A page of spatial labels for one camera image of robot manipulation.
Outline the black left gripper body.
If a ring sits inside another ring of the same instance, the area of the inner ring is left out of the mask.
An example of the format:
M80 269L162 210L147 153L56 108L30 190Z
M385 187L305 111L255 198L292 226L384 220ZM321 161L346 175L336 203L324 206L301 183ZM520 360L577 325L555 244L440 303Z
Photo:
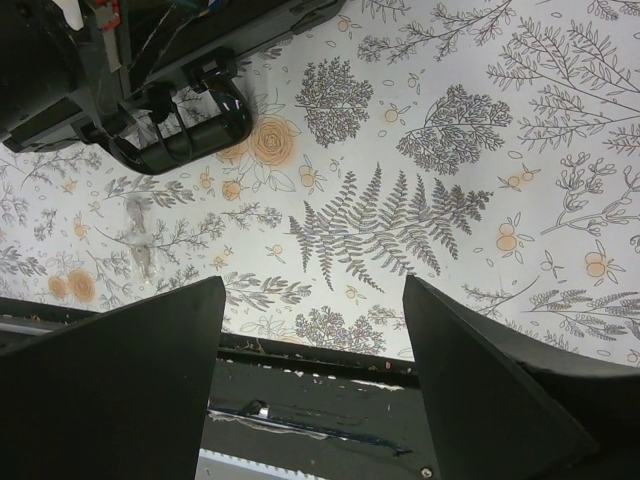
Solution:
M1 141L101 142L125 127L118 1L1 4Z

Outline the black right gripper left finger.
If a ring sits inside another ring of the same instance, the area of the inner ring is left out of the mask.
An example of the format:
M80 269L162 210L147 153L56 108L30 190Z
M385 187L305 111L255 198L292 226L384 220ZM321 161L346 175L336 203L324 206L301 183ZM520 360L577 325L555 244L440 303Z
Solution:
M5 347L5 479L191 479L221 337L218 277Z

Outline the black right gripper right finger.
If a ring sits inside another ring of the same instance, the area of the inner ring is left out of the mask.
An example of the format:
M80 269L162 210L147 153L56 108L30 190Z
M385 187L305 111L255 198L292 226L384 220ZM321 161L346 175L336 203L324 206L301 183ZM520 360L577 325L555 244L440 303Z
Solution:
M639 372L503 326L408 276L403 311L440 479L635 479Z

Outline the black poker set case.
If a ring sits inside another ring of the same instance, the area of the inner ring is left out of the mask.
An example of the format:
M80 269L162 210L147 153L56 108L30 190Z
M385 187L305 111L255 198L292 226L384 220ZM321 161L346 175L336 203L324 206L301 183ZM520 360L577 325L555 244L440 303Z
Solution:
M161 175L246 140L254 117L239 63L334 18L339 1L118 1L124 129L101 142L5 145L15 153L97 145Z

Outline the small case key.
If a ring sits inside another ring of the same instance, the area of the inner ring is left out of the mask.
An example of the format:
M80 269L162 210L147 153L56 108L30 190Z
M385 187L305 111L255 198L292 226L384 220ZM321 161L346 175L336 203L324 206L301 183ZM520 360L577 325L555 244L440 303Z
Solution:
M129 251L141 278L148 283L152 283L158 271L152 246L148 243L131 244Z
M124 202L127 217L125 235L129 238L142 239L147 235L146 216L150 210L147 200L140 196L129 196Z

